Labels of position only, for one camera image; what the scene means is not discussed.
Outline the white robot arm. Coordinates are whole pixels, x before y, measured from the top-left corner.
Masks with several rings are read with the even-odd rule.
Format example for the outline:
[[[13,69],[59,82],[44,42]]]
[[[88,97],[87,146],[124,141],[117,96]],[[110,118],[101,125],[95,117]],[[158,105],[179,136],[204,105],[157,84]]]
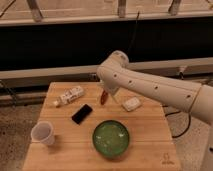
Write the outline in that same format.
[[[213,171],[213,87],[201,83],[129,70],[128,56],[116,50],[97,68],[105,91],[120,87],[188,113],[210,126],[200,171]]]

